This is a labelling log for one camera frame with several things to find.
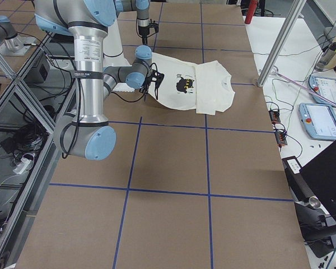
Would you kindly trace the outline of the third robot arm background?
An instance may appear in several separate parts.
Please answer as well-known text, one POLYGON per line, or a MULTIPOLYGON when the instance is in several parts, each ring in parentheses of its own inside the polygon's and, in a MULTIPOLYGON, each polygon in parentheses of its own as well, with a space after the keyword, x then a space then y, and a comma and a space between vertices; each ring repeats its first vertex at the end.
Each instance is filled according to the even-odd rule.
POLYGON ((24 46, 7 16, 0 15, 0 53, 6 56, 24 56, 30 46, 24 46))

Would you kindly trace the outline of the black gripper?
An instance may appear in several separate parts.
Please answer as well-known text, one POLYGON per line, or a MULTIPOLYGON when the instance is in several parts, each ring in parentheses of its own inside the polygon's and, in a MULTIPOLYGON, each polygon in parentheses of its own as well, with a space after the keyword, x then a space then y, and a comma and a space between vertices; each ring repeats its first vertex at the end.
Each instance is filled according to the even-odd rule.
POLYGON ((150 29, 154 29, 154 34, 159 32, 159 24, 151 18, 137 19, 138 36, 142 38, 142 44, 148 45, 148 37, 151 36, 150 29))
POLYGON ((163 73, 160 73, 159 71, 153 69, 151 74, 145 78, 143 85, 139 89, 139 92, 144 94, 143 97, 144 102, 147 99, 148 89, 151 83, 155 84, 155 98, 156 100, 158 100, 158 90, 164 80, 164 77, 165 75, 163 73))

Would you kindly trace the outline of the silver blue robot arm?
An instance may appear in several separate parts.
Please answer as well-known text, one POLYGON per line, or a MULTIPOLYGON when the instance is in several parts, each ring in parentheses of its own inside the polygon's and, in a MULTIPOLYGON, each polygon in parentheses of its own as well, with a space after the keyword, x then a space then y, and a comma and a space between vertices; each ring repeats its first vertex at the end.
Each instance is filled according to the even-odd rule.
POLYGON ((72 36, 74 39, 73 71, 77 81, 76 108, 62 116, 54 130, 54 143, 62 156, 80 156, 103 160, 114 149, 116 133, 104 115, 104 99, 117 84, 125 83, 142 94, 151 83, 160 87, 164 75, 152 61, 147 44, 150 30, 158 24, 149 17, 149 1, 36 1, 35 19, 42 30, 72 36), (104 50, 114 42, 118 14, 134 11, 142 44, 136 48, 130 66, 109 66, 104 50))
POLYGON ((116 14, 136 11, 136 33, 143 45, 148 45, 148 38, 159 32, 159 24, 150 18, 149 0, 122 0, 114 1, 116 14))

